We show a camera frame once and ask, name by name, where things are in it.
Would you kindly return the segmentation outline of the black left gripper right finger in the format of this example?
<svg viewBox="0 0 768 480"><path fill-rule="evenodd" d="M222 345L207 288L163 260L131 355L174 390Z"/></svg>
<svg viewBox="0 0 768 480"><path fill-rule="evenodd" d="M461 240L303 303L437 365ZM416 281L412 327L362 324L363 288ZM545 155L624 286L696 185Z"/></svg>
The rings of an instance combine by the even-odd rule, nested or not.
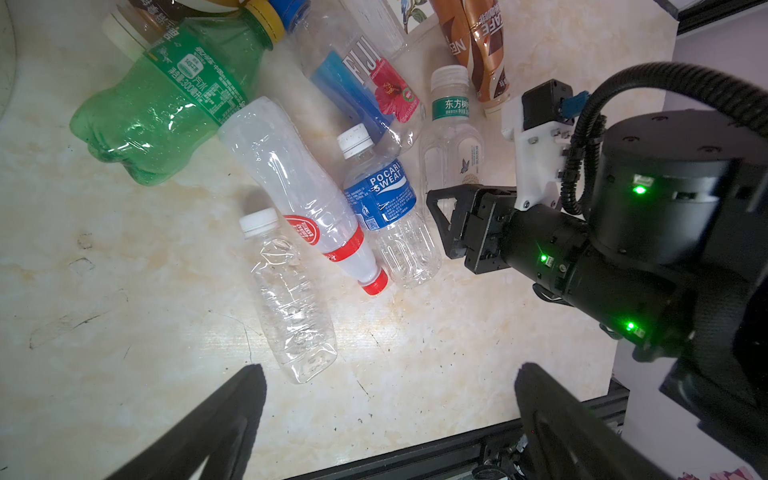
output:
<svg viewBox="0 0 768 480"><path fill-rule="evenodd" d="M537 479L667 479L535 363L515 379Z"/></svg>

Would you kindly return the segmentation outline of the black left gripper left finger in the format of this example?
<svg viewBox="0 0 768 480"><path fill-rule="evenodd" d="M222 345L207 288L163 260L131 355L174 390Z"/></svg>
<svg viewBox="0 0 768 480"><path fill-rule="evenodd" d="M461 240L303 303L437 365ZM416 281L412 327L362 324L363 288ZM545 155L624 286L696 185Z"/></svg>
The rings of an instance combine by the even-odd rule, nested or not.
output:
<svg viewBox="0 0 768 480"><path fill-rule="evenodd" d="M239 370L112 479L241 479L267 395L261 365Z"/></svg>

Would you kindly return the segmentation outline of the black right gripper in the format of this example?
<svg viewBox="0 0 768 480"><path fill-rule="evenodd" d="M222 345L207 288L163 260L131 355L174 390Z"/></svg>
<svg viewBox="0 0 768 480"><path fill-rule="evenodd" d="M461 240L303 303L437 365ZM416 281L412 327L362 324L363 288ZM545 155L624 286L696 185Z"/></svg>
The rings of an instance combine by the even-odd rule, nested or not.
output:
<svg viewBox="0 0 768 480"><path fill-rule="evenodd" d="M454 202L450 216L443 200ZM534 282L540 298L564 300L587 224L543 205L518 210L516 200L513 188L462 184L428 191L426 205L448 258L465 257L464 266L477 275L512 268Z"/></svg>

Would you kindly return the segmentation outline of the clear bottle green band label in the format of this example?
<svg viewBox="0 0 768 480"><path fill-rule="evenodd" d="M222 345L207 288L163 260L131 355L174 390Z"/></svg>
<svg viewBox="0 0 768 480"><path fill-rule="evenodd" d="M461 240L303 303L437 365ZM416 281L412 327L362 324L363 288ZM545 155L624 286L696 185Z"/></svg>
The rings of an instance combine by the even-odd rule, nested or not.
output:
<svg viewBox="0 0 768 480"><path fill-rule="evenodd" d="M448 65L431 75L431 120L419 139L421 196L481 182L485 145L470 120L470 80L466 67Z"/></svg>

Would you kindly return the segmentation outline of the Pocari Sweat bottle blue label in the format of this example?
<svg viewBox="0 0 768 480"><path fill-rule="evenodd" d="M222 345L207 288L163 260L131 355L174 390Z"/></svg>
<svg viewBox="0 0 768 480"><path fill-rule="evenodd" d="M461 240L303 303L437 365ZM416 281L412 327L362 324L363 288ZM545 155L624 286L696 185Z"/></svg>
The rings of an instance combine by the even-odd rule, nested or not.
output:
<svg viewBox="0 0 768 480"><path fill-rule="evenodd" d="M347 172L343 192L394 282L415 288L438 273L441 260L418 197L399 159L379 153L364 124L337 137Z"/></svg>

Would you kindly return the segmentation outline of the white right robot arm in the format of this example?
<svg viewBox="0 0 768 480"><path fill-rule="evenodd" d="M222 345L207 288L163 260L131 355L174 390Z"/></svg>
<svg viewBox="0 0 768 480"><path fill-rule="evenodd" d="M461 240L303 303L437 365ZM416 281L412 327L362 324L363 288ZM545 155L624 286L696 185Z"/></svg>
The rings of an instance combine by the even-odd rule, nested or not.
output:
<svg viewBox="0 0 768 480"><path fill-rule="evenodd" d="M521 187L433 190L446 254L476 274L512 268L674 364L661 391L700 428L767 470L767 142L721 113L613 125L581 217Z"/></svg>

